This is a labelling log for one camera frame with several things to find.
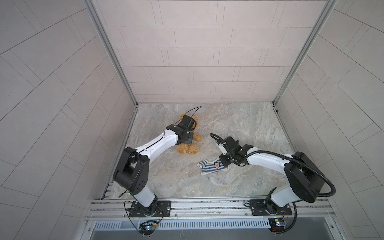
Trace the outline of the white ventilation grille strip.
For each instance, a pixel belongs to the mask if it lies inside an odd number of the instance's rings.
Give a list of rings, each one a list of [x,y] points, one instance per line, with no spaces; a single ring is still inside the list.
[[[97,221],[97,231],[134,231],[140,228],[142,221]],[[268,219],[171,219],[163,220],[157,230],[221,230],[221,229],[270,229]]]

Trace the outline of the blue white striped knit sweater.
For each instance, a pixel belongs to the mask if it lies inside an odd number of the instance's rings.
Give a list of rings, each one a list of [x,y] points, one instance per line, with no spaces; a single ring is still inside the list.
[[[228,171],[229,167],[225,167],[223,163],[217,159],[215,161],[209,162],[207,160],[203,160],[199,163],[197,163],[197,167],[201,169],[201,175],[208,175],[212,173],[217,173],[217,172],[223,172],[223,171]]]

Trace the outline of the left aluminium corner post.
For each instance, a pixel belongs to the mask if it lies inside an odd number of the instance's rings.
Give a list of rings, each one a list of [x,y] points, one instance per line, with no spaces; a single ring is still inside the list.
[[[111,62],[115,68],[115,70],[117,71],[117,74],[119,75],[119,77],[121,78],[125,88],[127,89],[128,93],[129,93],[129,96],[130,98],[132,99],[133,103],[134,103],[134,106],[135,108],[138,107],[138,102],[134,96],[134,93],[131,89],[131,87],[129,86],[129,82],[124,74],[124,71],[119,63],[119,60],[117,58],[117,55],[111,45],[111,42],[107,36],[107,32],[105,31],[105,28],[101,22],[101,19],[100,17],[98,16],[97,14],[97,11],[96,11],[96,8],[93,4],[92,1],[90,0],[84,0],[84,5],[85,5],[85,8],[87,10],[87,12],[89,13],[89,16],[91,18],[91,21],[93,22],[95,28],[96,28],[96,31],[98,32],[99,34],[99,37],[101,39],[101,42],[102,44],[104,45],[110,59],[111,59]]]

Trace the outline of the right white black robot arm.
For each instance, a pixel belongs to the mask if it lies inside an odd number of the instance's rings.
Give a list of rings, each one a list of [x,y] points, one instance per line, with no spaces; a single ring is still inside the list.
[[[232,137],[222,139],[211,134],[222,154],[219,156],[224,167],[235,164],[239,167],[255,165],[284,174],[288,184],[272,189],[262,207],[270,215],[278,214],[278,209],[290,203],[305,201],[313,203],[326,183],[325,176],[313,162],[301,152],[282,155],[260,150],[252,145],[240,146]]]

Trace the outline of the aluminium mounting rail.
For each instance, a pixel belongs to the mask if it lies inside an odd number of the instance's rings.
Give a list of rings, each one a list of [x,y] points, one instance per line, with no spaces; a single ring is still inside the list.
[[[269,215],[264,209],[247,207],[250,200],[263,202],[262,197],[219,197],[219,198],[166,198],[159,201],[170,201],[163,204],[164,220],[182,219],[234,219],[234,218],[292,218],[293,205],[279,210],[277,215]],[[144,215],[136,213],[132,200],[106,199],[95,200],[85,214],[85,220],[157,220],[158,213]],[[336,214],[326,198],[318,198],[314,203],[298,202],[298,217],[334,217]]]

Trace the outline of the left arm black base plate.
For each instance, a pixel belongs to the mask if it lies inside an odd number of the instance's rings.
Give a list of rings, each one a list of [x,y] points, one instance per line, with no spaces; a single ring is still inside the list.
[[[125,209],[131,218],[161,218],[170,216],[171,204],[171,201],[156,201],[154,204],[145,208],[140,203],[135,201],[133,203],[129,202],[128,205],[125,206]]]

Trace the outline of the right aluminium corner post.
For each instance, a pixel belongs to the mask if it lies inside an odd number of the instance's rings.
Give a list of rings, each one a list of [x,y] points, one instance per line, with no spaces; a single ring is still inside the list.
[[[291,80],[295,76],[297,70],[299,69],[300,65],[302,64],[304,58],[308,54],[309,50],[311,49],[313,43],[315,42],[317,36],[319,35],[322,27],[326,23],[329,15],[331,14],[332,10],[334,9],[334,6],[336,5],[337,0],[328,0],[326,1],[325,6],[323,7],[318,19],[315,22],[315,25],[313,26],[307,40],[305,41],[304,46],[302,47],[301,51],[299,52],[298,57],[296,58],[293,66],[291,67],[285,81],[282,84],[281,89],[277,93],[276,98],[272,102],[273,106],[277,108],[277,104],[282,98],[285,90],[288,88],[288,85],[290,84]]]

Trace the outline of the left small circuit board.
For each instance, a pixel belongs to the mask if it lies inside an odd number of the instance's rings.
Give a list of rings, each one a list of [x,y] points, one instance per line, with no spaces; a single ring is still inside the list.
[[[140,224],[140,230],[153,232],[156,230],[158,224],[157,221],[146,221]]]

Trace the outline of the right small circuit board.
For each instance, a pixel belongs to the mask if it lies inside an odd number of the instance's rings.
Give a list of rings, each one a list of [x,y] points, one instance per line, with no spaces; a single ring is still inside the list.
[[[272,233],[282,232],[286,227],[286,222],[283,220],[283,218],[270,218],[268,220],[271,227],[269,230]]]

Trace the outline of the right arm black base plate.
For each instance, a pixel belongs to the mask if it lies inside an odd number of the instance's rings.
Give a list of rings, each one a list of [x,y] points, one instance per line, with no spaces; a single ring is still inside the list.
[[[245,206],[251,209],[253,216],[290,216],[293,214],[290,205],[279,207],[272,201],[249,200]]]

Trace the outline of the brown teddy bear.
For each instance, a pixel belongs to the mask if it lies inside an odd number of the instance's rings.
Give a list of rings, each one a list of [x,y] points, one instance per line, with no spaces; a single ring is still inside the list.
[[[186,155],[186,154],[195,155],[195,154],[197,154],[200,147],[197,144],[195,144],[195,142],[200,143],[203,140],[203,137],[197,133],[197,129],[200,125],[200,119],[199,119],[199,117],[192,117],[192,118],[196,121],[196,123],[194,125],[195,129],[192,131],[194,133],[193,141],[191,144],[181,143],[180,145],[177,145],[177,152],[181,155]]]

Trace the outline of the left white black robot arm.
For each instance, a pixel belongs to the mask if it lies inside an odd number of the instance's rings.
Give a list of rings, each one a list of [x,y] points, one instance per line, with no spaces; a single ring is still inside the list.
[[[144,208],[156,205],[157,196],[147,187],[150,164],[170,147],[190,144],[196,124],[169,125],[163,133],[137,148],[126,147],[113,174],[113,180]]]

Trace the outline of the small circuit board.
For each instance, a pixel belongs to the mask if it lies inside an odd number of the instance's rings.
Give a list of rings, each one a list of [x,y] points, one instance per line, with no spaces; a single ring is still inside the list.
[[[140,230],[153,232],[156,230],[158,224],[157,221],[146,221],[140,224]]]
[[[271,227],[269,230],[272,233],[282,232],[286,227],[286,222],[283,220],[283,218],[270,218],[268,220]]]

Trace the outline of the aluminium corner post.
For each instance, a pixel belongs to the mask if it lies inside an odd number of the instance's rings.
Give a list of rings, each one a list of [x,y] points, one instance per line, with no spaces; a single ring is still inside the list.
[[[277,104],[282,98],[285,90],[288,88],[288,85],[290,84],[291,80],[295,76],[297,70],[299,69],[300,65],[302,64],[304,58],[308,54],[309,50],[311,49],[313,43],[315,42],[317,36],[319,35],[322,27],[326,23],[329,15],[331,14],[332,10],[334,9],[334,6],[336,5],[337,0],[328,0],[326,1],[325,6],[323,7],[318,19],[315,22],[315,25],[313,26],[307,40],[305,41],[304,46],[302,47],[301,51],[299,52],[298,57],[296,58],[293,66],[291,67],[285,81],[282,84],[281,89],[277,93],[276,98],[272,102],[273,106],[277,108]]]
[[[131,89],[131,87],[129,86],[129,82],[124,74],[124,71],[119,63],[119,60],[117,58],[117,55],[111,45],[111,42],[107,36],[107,32],[105,31],[105,28],[101,22],[101,19],[100,17],[98,16],[97,14],[97,11],[96,11],[96,8],[93,4],[92,1],[90,0],[84,0],[84,5],[85,5],[85,8],[87,10],[87,12],[89,13],[89,16],[91,18],[91,21],[93,22],[95,28],[96,28],[96,31],[98,32],[99,34],[99,37],[101,39],[101,42],[102,44],[104,45],[110,59],[111,59],[111,62],[115,68],[115,70],[117,71],[117,74],[119,75],[119,77],[121,78],[125,88],[127,89],[128,93],[129,93],[129,96],[130,98],[132,99],[133,103],[134,103],[134,106],[135,108],[138,107],[138,102],[134,96],[134,93]]]

